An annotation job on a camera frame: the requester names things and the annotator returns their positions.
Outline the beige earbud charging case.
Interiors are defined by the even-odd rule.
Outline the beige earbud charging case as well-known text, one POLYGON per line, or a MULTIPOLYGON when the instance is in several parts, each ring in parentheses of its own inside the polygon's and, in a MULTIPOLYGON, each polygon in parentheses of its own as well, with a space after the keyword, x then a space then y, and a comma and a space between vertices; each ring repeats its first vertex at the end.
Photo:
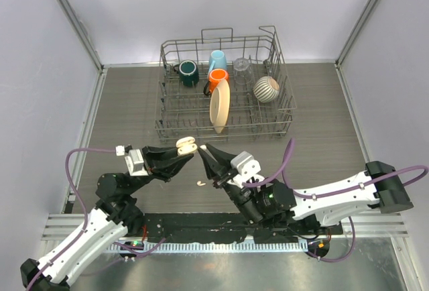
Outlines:
POLYGON ((193 154, 197 151, 198 146, 194 137, 188 136, 179 139, 176 142, 177 154, 179 156, 185 156, 193 154))

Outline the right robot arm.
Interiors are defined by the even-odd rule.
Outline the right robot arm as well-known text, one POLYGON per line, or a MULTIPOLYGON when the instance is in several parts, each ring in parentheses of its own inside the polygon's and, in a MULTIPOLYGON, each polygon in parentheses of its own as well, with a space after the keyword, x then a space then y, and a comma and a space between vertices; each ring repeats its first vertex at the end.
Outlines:
POLYGON ((208 143, 198 153, 207 178, 227 193, 251 225, 297 223, 317 234, 370 209, 398 213, 413 208, 394 167, 383 162, 369 162, 364 171, 344 180, 294 190, 274 175, 262 176, 260 163, 249 152, 233 155, 208 143))

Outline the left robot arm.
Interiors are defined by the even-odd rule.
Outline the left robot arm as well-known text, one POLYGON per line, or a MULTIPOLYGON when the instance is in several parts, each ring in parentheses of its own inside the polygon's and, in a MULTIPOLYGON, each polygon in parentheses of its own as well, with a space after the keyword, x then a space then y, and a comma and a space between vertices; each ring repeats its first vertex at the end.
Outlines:
POLYGON ((84 212, 83 222, 63 242, 38 260, 27 259, 21 267, 26 290, 69 290, 82 271, 110 244, 124 236, 138 235, 144 215, 132 194, 153 179, 168 182, 197 151, 191 137, 172 148, 118 145, 108 154, 123 156, 126 173, 103 174, 97 184, 97 201, 84 212))

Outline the beige oval plate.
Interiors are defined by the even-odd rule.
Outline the beige oval plate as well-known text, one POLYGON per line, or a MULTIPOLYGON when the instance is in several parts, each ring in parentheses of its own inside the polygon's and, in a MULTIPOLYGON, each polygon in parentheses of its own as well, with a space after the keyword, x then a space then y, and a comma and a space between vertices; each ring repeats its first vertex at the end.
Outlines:
POLYGON ((227 124, 231 103, 231 90, 228 81, 222 80, 214 89, 210 99, 210 122, 217 134, 220 134, 227 124))

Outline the orange mug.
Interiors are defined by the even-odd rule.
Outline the orange mug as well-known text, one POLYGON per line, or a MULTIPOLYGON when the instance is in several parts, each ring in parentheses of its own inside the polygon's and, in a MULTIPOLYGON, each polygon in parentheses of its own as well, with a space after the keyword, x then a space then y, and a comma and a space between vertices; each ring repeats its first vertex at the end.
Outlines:
POLYGON ((228 81, 229 80, 229 73, 222 68, 216 68, 216 69, 212 70, 208 74, 208 81, 204 86, 203 94, 205 96, 210 96, 212 94, 212 92, 214 91, 214 89, 217 87, 217 85, 222 80, 228 81))

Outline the striped ceramic bowl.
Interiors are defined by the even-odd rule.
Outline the striped ceramic bowl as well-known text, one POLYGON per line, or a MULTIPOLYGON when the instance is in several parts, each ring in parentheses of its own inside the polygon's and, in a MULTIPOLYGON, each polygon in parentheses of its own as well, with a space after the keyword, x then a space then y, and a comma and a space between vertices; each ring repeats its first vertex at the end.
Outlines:
POLYGON ((269 103, 275 100, 280 93, 280 86, 271 76, 261 77, 253 87, 253 94, 261 103, 269 103))

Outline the clear glass cup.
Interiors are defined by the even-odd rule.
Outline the clear glass cup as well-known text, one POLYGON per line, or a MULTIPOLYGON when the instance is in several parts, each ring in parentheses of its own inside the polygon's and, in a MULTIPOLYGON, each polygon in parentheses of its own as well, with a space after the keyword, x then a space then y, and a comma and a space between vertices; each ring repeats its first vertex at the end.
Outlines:
POLYGON ((251 61, 247 58, 238 58, 233 63, 234 81, 236 84, 247 86, 252 79, 251 61))

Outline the dark green mug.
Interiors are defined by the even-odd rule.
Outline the dark green mug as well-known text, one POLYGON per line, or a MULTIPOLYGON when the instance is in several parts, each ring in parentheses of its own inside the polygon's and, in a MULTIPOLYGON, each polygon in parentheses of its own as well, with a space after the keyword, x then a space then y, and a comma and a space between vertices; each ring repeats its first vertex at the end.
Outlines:
POLYGON ((180 82, 187 87, 194 87, 199 82, 197 64, 192 60, 183 60, 173 66, 173 71, 179 75, 180 82))

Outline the light blue cup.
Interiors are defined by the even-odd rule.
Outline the light blue cup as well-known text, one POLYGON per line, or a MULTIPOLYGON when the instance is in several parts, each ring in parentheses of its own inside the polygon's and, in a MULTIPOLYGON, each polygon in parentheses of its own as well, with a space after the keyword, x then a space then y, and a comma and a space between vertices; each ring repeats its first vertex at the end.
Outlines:
POLYGON ((208 73, 215 69, 227 69, 227 59, 222 50, 214 50, 210 53, 208 73))

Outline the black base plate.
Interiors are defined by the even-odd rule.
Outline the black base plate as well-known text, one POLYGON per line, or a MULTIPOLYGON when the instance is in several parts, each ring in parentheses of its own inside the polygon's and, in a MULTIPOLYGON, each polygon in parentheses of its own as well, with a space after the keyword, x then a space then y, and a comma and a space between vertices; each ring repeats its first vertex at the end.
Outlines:
POLYGON ((145 236, 155 243, 165 238, 168 243, 242 243, 251 236, 255 243, 285 243, 296 236, 309 239, 327 234, 342 235, 337 223, 321 227, 312 215, 295 221, 291 215, 276 215, 260 223, 250 223, 240 213, 146 213, 141 224, 129 236, 145 236))

